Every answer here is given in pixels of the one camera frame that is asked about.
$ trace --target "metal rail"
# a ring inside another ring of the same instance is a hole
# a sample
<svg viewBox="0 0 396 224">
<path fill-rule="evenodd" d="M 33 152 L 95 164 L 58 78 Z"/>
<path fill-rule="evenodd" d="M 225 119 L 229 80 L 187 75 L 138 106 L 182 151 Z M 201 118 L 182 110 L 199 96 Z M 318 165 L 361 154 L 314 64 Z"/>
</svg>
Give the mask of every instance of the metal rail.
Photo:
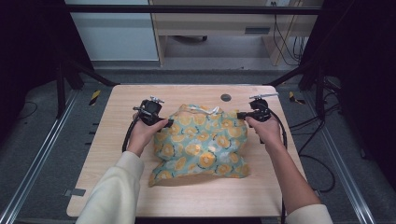
<svg viewBox="0 0 396 224">
<path fill-rule="evenodd" d="M 332 8 L 322 7 L 245 7 L 245 6 L 180 6 L 180 5 L 45 5 L 43 10 L 66 10 L 85 13 L 195 13 L 195 14 L 276 14 L 334 15 Z"/>
<path fill-rule="evenodd" d="M 40 171 L 52 150 L 52 147 L 59 135 L 59 132 L 62 130 L 62 127 L 64 126 L 67 118 L 69 117 L 70 111 L 73 108 L 77 96 L 78 91 L 71 92 L 71 95 L 69 96 L 67 102 L 67 108 L 65 109 L 63 115 L 59 119 L 55 120 L 51 130 L 49 131 L 49 134 L 47 135 L 46 140 L 44 141 L 41 148 L 38 150 L 37 155 L 35 156 L 35 160 L 33 161 L 28 172 L 20 183 L 17 191 L 14 193 L 14 196 L 8 203 L 6 210 L 1 214 L 1 224 L 11 224 L 17 218 L 17 215 L 20 212 L 24 201 L 26 200 L 30 190 L 32 189 L 33 184 L 35 183 L 35 180 L 40 174 Z"/>
<path fill-rule="evenodd" d="M 314 100 L 312 96 L 306 92 L 304 92 L 304 98 L 306 99 L 311 111 L 314 115 L 316 115 L 316 110 L 313 107 Z M 347 168 L 347 164 L 344 162 L 343 157 L 341 156 L 337 145 L 332 140 L 332 136 L 329 133 L 329 130 L 324 126 L 322 128 L 322 139 L 328 149 L 329 156 L 332 160 L 332 164 L 334 165 L 335 171 L 337 172 L 341 183 L 344 186 L 346 191 L 346 195 L 348 196 L 350 203 L 352 204 L 353 209 L 355 210 L 356 216 L 359 219 L 359 222 L 362 224 L 375 224 L 375 219 L 368 207 L 366 201 L 359 190 L 358 185 L 356 184 L 352 174 Z"/>
</svg>

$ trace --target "black controller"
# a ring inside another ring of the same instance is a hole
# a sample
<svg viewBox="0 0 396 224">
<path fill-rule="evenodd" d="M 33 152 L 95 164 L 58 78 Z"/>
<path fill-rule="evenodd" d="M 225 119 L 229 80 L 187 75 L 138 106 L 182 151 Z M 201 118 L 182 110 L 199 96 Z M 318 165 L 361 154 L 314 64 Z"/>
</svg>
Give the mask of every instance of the black controller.
<svg viewBox="0 0 396 224">
<path fill-rule="evenodd" d="M 245 119 L 246 117 L 252 117 L 259 122 L 265 122 L 266 120 L 271 118 L 271 112 L 268 109 L 268 103 L 264 99 L 262 99 L 263 96 L 265 95 L 257 95 L 250 97 L 250 99 L 254 98 L 254 101 L 249 103 L 253 111 L 236 113 L 237 118 Z"/>
<path fill-rule="evenodd" d="M 148 126 L 151 126 L 155 123 L 157 123 L 160 120 L 163 120 L 162 118 L 159 117 L 159 113 L 161 108 L 163 108 L 160 103 L 164 103 L 164 101 L 154 97 L 150 96 L 151 100 L 144 100 L 142 101 L 142 104 L 139 107 L 134 107 L 134 110 L 138 110 L 138 116 L 142 121 L 147 124 Z M 168 123 L 165 125 L 164 128 L 169 128 L 173 124 L 173 120 L 169 119 Z"/>
<path fill-rule="evenodd" d="M 138 119 L 141 119 L 148 126 L 151 126 L 151 125 L 157 123 L 158 121 L 163 120 L 162 118 L 160 118 L 158 116 L 158 114 L 160 113 L 161 108 L 163 108 L 160 105 L 160 103 L 164 103 L 164 101 L 162 101 L 154 96 L 150 96 L 150 98 L 151 98 L 151 100 L 142 101 L 142 104 L 139 107 L 137 107 L 137 106 L 134 107 L 134 110 L 138 111 L 137 117 L 134 118 L 134 121 L 132 121 L 131 125 L 128 128 L 128 132 L 126 133 L 124 142 L 122 144 L 122 152 L 125 151 L 127 148 L 132 129 L 136 125 L 136 122 Z M 164 126 L 164 128 L 171 127 L 173 122 L 174 121 L 172 119 L 169 119 L 168 123 Z"/>
</svg>

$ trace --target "hand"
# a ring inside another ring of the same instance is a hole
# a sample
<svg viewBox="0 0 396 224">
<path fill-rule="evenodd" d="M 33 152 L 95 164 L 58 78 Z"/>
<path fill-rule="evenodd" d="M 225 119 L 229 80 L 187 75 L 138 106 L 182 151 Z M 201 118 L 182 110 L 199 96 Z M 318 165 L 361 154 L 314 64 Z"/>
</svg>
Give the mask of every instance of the hand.
<svg viewBox="0 0 396 224">
<path fill-rule="evenodd" d="M 143 152 L 145 146 L 149 143 L 152 136 L 163 128 L 168 123 L 167 119 L 160 120 L 159 122 L 148 126 L 141 119 L 136 122 L 134 129 L 131 132 L 131 137 L 129 138 L 129 145 L 127 151 L 131 151 L 138 157 Z"/>
<path fill-rule="evenodd" d="M 247 123 L 254 128 L 256 134 L 267 146 L 274 146 L 277 144 L 283 145 L 280 138 L 279 123 L 276 118 L 272 116 L 265 122 L 259 122 L 251 117 L 246 117 Z"/>
</svg>

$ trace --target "black cable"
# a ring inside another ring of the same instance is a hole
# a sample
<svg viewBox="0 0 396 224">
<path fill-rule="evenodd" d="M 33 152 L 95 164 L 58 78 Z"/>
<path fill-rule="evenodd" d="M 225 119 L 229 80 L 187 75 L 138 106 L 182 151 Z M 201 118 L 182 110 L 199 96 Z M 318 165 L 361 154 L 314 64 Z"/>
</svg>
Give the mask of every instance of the black cable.
<svg viewBox="0 0 396 224">
<path fill-rule="evenodd" d="M 299 53 L 297 54 L 297 53 L 295 52 L 295 49 L 296 49 L 297 39 L 299 39 L 299 38 L 300 38 L 300 37 L 298 37 L 298 36 L 295 36 L 295 37 L 294 37 L 293 55 L 294 55 L 294 58 L 297 59 L 298 64 L 300 65 L 301 59 L 303 58 L 305 37 L 304 37 L 304 36 L 301 37 L 301 40 L 300 40 L 300 49 L 299 49 Z"/>
<path fill-rule="evenodd" d="M 323 100 L 326 100 L 327 97 L 329 97 L 331 95 L 336 95 L 336 94 L 337 94 L 337 92 L 335 92 L 335 91 L 329 92 L 323 97 Z"/>
<path fill-rule="evenodd" d="M 136 125 L 136 123 L 140 120 L 140 113 L 141 113 L 141 110 L 139 110 L 139 112 L 137 112 L 136 117 L 134 117 L 134 120 L 132 120 L 131 124 L 129 125 L 128 131 L 125 134 L 124 142 L 122 144 L 122 152 L 126 151 L 126 148 L 128 147 L 128 141 L 129 141 L 129 138 L 131 137 L 131 132 L 134 129 L 134 126 Z"/>
<path fill-rule="evenodd" d="M 32 104 L 32 105 L 34 105 L 34 106 L 35 106 L 35 109 L 33 110 L 33 112 L 29 113 L 28 115 L 25 115 L 25 116 L 20 117 L 20 118 L 18 118 L 18 119 L 26 119 L 26 118 L 32 116 L 32 115 L 37 111 L 37 109 L 38 109 L 38 105 L 37 105 L 36 103 L 34 103 L 34 102 L 27 101 L 27 102 L 25 102 L 25 103 L 26 103 L 26 104 Z"/>
<path fill-rule="evenodd" d="M 313 133 L 292 133 L 291 135 L 295 136 L 295 135 L 309 135 L 309 134 L 313 134 Z"/>
<path fill-rule="evenodd" d="M 270 111 L 270 113 L 276 118 L 276 120 L 279 123 L 279 126 L 282 130 L 283 146 L 285 146 L 285 149 L 288 150 L 288 137 L 286 134 L 285 126 L 283 126 L 283 123 L 280 120 L 279 116 L 274 111 L 272 111 L 270 108 L 268 108 L 268 106 L 266 106 L 264 104 L 257 104 L 257 105 L 260 105 L 260 106 L 268 109 L 268 111 Z M 282 212 L 281 212 L 281 216 L 280 216 L 280 223 L 281 224 L 286 223 L 286 207 L 285 207 L 285 203 L 283 201 L 283 197 L 282 197 Z"/>
<path fill-rule="evenodd" d="M 273 38 L 274 38 L 274 43 L 275 43 L 275 45 L 276 45 L 276 48 L 279 50 L 279 53 L 280 53 L 280 55 L 282 56 L 282 59 L 283 59 L 283 61 L 285 62 L 285 64 L 287 64 L 287 65 L 298 65 L 298 64 L 293 64 L 293 63 L 288 63 L 287 61 L 286 61 L 286 59 L 285 59 L 285 56 L 283 56 L 283 53 L 282 53 L 282 50 L 280 49 L 280 47 L 277 45 L 277 43 L 276 43 L 276 39 L 275 39 L 275 32 L 276 32 L 276 28 L 277 28 L 277 22 L 276 22 L 276 14 L 274 15 L 274 17 L 275 17 L 275 24 L 274 24 L 274 35 L 273 35 Z M 285 40 L 283 39 L 283 36 L 282 36 L 282 34 L 279 32 L 279 34 L 280 34 L 280 37 L 282 37 L 282 40 L 283 40 L 283 42 L 285 43 L 285 46 L 286 46 L 286 49 L 289 51 L 289 49 L 288 49 L 288 46 L 286 45 L 286 42 L 285 42 Z"/>
<path fill-rule="evenodd" d="M 315 135 L 319 132 L 320 129 L 323 128 L 325 124 L 325 121 L 323 120 L 319 126 L 317 127 L 317 129 L 314 131 L 314 133 L 308 138 L 308 140 L 303 144 L 303 146 L 300 148 L 300 150 L 298 150 L 298 154 L 300 155 L 301 152 L 305 149 L 306 145 L 308 145 L 309 142 L 311 142 L 311 140 L 315 137 Z"/>
<path fill-rule="evenodd" d="M 332 170 L 330 169 L 329 166 L 327 166 L 324 162 L 322 162 L 322 161 L 320 161 L 317 158 L 312 157 L 312 156 L 308 156 L 308 155 L 302 154 L 302 155 L 300 155 L 300 157 L 308 158 L 308 159 L 311 159 L 313 161 L 316 161 L 317 163 L 322 165 L 330 173 L 330 175 L 332 176 L 332 184 L 330 185 L 329 188 L 327 188 L 327 189 L 315 189 L 315 188 L 312 188 L 313 190 L 318 190 L 319 192 L 322 192 L 322 193 L 328 193 L 328 192 L 330 192 L 331 190 L 334 189 L 334 187 L 335 187 L 335 175 L 334 175 L 334 173 L 332 172 Z"/>
<path fill-rule="evenodd" d="M 336 104 L 336 105 L 332 105 L 331 107 L 327 108 L 327 109 L 325 110 L 326 115 L 327 115 L 327 116 L 330 115 L 330 114 L 327 114 L 327 113 L 333 112 L 335 109 L 337 109 L 337 106 L 339 106 L 339 105 L 340 105 L 340 104 Z M 298 124 L 289 126 L 289 128 L 290 128 L 290 129 L 294 129 L 294 130 L 291 130 L 292 132 L 293 132 L 293 131 L 297 131 L 297 130 L 300 130 L 300 129 L 302 129 L 303 127 L 306 127 L 307 125 L 309 125 L 309 124 L 315 122 L 316 120 L 318 120 L 318 116 L 314 116 L 312 119 L 308 119 L 308 120 L 303 121 L 303 122 L 301 122 L 301 123 L 298 123 Z"/>
</svg>

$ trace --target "wooden table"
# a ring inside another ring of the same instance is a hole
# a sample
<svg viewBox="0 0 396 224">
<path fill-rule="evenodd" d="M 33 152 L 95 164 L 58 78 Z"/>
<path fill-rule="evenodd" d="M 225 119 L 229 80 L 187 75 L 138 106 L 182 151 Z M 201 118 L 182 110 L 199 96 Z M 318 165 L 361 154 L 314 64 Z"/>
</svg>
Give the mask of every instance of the wooden table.
<svg viewBox="0 0 396 224">
<path fill-rule="evenodd" d="M 249 96 L 275 93 L 273 87 L 246 85 L 120 85 L 111 92 L 106 110 L 85 160 L 76 189 L 87 190 L 83 197 L 72 196 L 67 214 L 78 217 L 93 187 L 121 155 L 121 146 L 132 121 L 133 107 L 154 95 L 165 101 L 160 117 L 166 118 L 182 104 L 220 106 L 229 111 L 252 111 Z M 220 96 L 228 93 L 230 102 Z M 277 96 L 265 98 L 279 115 L 288 133 L 289 153 L 304 173 Z M 241 151 L 250 166 L 250 176 L 242 179 L 211 175 L 188 176 L 149 188 L 149 175 L 159 163 L 151 141 L 141 159 L 145 163 L 137 205 L 138 217 L 276 217 L 281 212 L 281 193 L 264 145 L 253 129 L 248 129 L 247 144 Z"/>
</svg>

